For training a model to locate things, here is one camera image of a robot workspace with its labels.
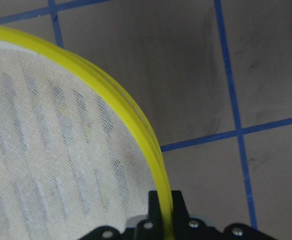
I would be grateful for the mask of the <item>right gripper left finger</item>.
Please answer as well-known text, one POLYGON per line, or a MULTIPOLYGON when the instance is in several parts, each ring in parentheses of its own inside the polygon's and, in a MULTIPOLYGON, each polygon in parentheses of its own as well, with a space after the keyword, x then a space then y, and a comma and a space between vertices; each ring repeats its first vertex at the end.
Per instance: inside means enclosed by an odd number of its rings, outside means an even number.
POLYGON ((158 194, 155 190, 148 193, 148 220, 152 227, 148 229, 150 240, 163 239, 162 214, 159 205, 158 194))

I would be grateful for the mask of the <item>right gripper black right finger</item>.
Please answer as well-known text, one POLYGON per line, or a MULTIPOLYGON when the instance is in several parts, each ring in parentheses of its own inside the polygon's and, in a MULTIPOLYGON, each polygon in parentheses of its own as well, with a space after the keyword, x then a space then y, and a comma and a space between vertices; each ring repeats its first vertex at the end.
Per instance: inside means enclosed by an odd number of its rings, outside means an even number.
POLYGON ((188 239, 189 214, 181 191, 172 191, 173 199, 173 230, 177 240, 188 239))

